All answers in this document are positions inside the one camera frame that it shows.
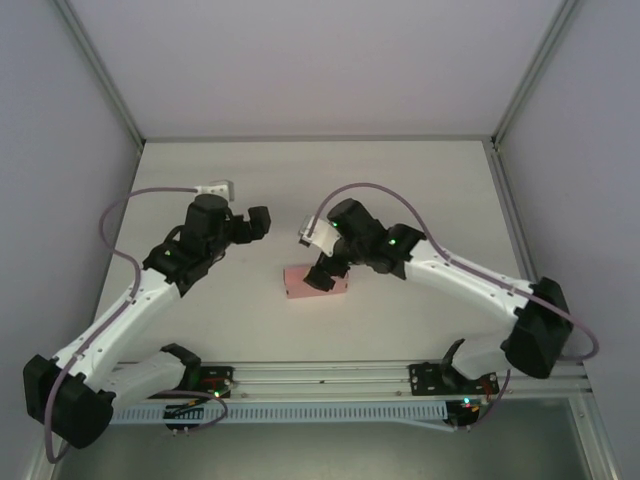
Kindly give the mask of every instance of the white tabletop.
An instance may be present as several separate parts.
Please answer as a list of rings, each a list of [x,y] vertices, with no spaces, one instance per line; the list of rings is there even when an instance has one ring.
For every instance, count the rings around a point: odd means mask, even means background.
[[[298,245],[305,215],[335,188],[355,181],[388,186],[409,199],[446,248],[518,277],[507,227],[479,141],[148,143],[134,189],[235,183],[235,214],[269,207],[271,232],[226,258],[132,346],[140,360],[176,342],[203,361],[339,361],[439,358],[450,344],[497,330],[499,323],[456,298],[354,267],[348,293],[287,300],[285,266],[313,263],[316,249]],[[351,196],[389,227],[416,225],[381,192]],[[154,193],[127,209],[118,247],[142,261],[168,231],[184,222],[193,196]],[[114,259],[99,312],[132,279]]]

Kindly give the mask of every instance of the cable connector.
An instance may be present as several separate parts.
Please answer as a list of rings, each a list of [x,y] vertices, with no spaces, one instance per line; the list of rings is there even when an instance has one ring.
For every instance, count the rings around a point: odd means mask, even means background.
[[[218,195],[228,202],[233,202],[235,200],[233,182],[229,180],[219,180],[211,182],[209,185],[198,185],[195,189],[197,190],[196,195],[208,193],[211,195]]]
[[[298,234],[300,235],[300,243],[305,246],[315,245],[322,253],[327,257],[333,256],[333,247],[336,242],[340,240],[340,233],[336,230],[335,226],[326,220],[318,220],[316,228],[313,230],[311,236],[309,236],[309,230],[311,230],[311,224],[313,223],[313,217],[307,217],[304,219],[302,226]]]

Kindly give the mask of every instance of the pink block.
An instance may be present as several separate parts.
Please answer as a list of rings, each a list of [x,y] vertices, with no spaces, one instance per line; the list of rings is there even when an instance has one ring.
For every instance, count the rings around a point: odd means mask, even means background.
[[[307,275],[310,268],[311,265],[298,265],[284,269],[284,286],[287,292],[287,298],[322,297],[324,295],[346,293],[349,274],[344,278],[333,277],[336,281],[335,286],[331,291],[323,292],[322,290],[316,290],[304,283],[304,277]]]

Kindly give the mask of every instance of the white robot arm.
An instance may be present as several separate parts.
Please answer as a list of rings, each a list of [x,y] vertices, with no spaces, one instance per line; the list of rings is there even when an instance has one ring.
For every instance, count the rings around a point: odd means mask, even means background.
[[[27,412],[44,423],[53,391],[52,430],[75,448],[95,441],[115,410],[164,390],[192,390],[198,383],[200,358],[176,344],[143,362],[114,368],[130,344],[205,277],[229,245],[251,243],[269,232],[267,207],[250,208],[245,221],[229,209],[230,182],[207,188],[194,189],[199,195],[189,205],[184,224],[151,250],[142,264],[139,284],[129,286],[113,306],[50,360],[36,355],[25,366]],[[86,346],[87,339],[96,334]],[[65,369],[56,391],[54,384]]]
[[[515,367],[527,375],[546,378],[558,359],[572,326],[535,302],[514,294],[519,289],[566,310],[560,286],[543,278],[538,284],[508,278],[446,252],[442,258],[425,235],[407,225],[385,229],[353,199],[336,205],[311,232],[308,217],[300,243],[322,251],[305,282],[319,290],[333,288],[331,277],[344,276],[351,265],[364,264],[378,273],[438,288],[476,305],[496,320],[491,334],[465,337],[451,346],[441,362],[443,381],[454,387],[490,372]],[[458,268],[452,260],[499,278],[512,291]]]

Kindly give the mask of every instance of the metal bar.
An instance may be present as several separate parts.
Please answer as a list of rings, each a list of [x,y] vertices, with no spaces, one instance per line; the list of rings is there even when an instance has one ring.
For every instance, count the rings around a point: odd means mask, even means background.
[[[507,223],[507,230],[511,239],[511,245],[513,246],[516,262],[518,263],[520,275],[529,280],[536,281],[539,277],[533,262],[531,247],[524,233],[522,217],[516,206],[513,189],[507,176],[502,155],[495,149],[491,141],[485,140],[483,145],[487,155],[487,161],[489,162],[491,176],[493,177],[493,183],[498,193],[502,214]]]
[[[411,395],[408,365],[415,361],[239,363],[234,367],[232,401],[401,401],[424,399]],[[559,363],[551,378],[536,380],[514,371],[505,398],[567,398],[590,392],[582,365]],[[464,395],[429,397],[460,400]],[[484,398],[484,392],[471,395]]]
[[[150,137],[149,143],[255,143],[255,142],[424,142],[482,141],[487,135],[246,135],[203,137]]]
[[[115,86],[115,83],[107,72],[104,63],[89,40],[89,36],[87,35],[85,28],[82,26],[75,10],[67,0],[51,0],[51,4],[62,18],[62,21],[67,27],[67,30],[69,31],[71,38],[74,40],[80,54],[98,80],[107,100],[113,107],[115,113],[121,119],[127,133],[131,137],[131,140],[138,147],[138,153],[142,153],[144,141],[133,119],[133,115],[131,115],[129,108],[125,104],[122,96]]]
[[[575,396],[569,404],[591,476],[594,479],[620,480],[620,469],[593,395]]]
[[[561,39],[566,34],[571,21],[575,18],[578,7],[581,6],[582,3],[583,0],[565,0],[558,8],[538,50],[527,67],[523,79],[509,102],[509,106],[496,127],[493,134],[496,143],[500,144],[504,140],[509,128],[523,108],[533,88],[540,80],[545,67],[549,64]]]

